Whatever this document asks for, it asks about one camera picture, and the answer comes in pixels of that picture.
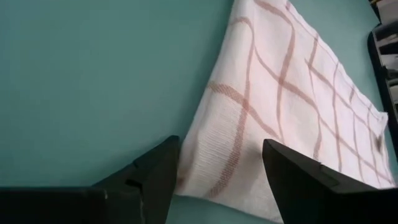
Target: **teal table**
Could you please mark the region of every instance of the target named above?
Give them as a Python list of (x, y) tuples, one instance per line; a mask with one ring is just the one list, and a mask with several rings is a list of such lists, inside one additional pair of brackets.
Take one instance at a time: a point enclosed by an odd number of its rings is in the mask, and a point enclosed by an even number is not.
[[(292, 2), (381, 109), (367, 1)], [(232, 3), (0, 1), (0, 185), (90, 185), (167, 136), (184, 137)], [(168, 223), (264, 221), (175, 197)]]

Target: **white towel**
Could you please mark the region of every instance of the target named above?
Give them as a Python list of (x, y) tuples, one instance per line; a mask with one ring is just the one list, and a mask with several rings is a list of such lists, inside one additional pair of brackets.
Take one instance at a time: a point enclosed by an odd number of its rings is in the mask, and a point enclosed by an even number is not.
[(282, 222), (262, 163), (264, 139), (392, 187), (386, 123), (291, 3), (236, 0), (183, 143), (177, 193)]

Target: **checkered towel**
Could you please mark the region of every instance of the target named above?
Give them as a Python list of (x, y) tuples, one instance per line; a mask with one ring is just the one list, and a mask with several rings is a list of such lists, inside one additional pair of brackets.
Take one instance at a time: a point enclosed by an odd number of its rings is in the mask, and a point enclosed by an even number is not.
[(282, 222), (262, 163), (264, 139), (392, 187), (386, 123), (291, 3), (236, 0), (183, 143), (177, 193)]

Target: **green background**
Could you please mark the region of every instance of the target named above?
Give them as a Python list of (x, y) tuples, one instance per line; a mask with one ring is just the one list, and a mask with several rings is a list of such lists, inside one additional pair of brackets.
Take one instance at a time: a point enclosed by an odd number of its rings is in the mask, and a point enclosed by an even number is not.
[[(184, 137), (232, 3), (0, 1), (0, 185), (90, 185), (167, 136)], [(292, 3), (381, 110), (366, 48), (377, 24), (368, 2)], [(168, 217), (243, 222), (264, 220), (177, 196)]]

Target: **black object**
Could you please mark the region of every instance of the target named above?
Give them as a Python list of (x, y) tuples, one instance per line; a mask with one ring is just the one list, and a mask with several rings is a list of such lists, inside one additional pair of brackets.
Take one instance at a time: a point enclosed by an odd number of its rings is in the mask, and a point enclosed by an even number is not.
[(392, 144), (398, 160), (398, 113), (392, 100), (390, 87), (396, 85), (398, 73), (389, 71), (381, 61), (380, 49), (376, 47), (376, 41), (386, 38), (398, 32), (398, 22), (388, 25), (377, 26), (368, 37), (368, 50), (372, 61), (374, 75), (376, 76), (377, 86), (379, 88), (381, 102), (384, 110), (388, 113), (388, 127), (392, 139)]
[(91, 187), (0, 188), (0, 223), (165, 223), (179, 149), (171, 136)]
[(273, 140), (264, 167), (285, 224), (398, 223), (398, 190), (377, 190)]

